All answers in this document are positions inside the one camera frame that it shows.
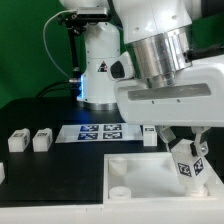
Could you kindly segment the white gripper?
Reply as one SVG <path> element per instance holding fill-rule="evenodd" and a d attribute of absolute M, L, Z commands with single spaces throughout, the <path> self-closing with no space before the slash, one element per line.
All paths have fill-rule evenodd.
<path fill-rule="evenodd" d="M 176 139 L 169 126 L 192 127 L 193 156 L 205 156 L 209 127 L 224 127 L 224 55 L 200 59 L 176 73 L 171 87 L 149 89 L 140 80 L 115 83 L 115 96 L 123 120 L 129 124 L 154 125 L 165 143 Z"/>

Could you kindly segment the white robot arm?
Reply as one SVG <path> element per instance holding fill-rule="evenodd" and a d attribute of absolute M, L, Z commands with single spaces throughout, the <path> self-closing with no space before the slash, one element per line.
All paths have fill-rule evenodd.
<path fill-rule="evenodd" d="M 224 56 L 192 51 L 187 27 L 201 0 L 60 0 L 69 10 L 99 4 L 115 12 L 130 70 L 115 84 L 123 120 L 158 133 L 188 126 L 197 136 L 224 127 Z"/>

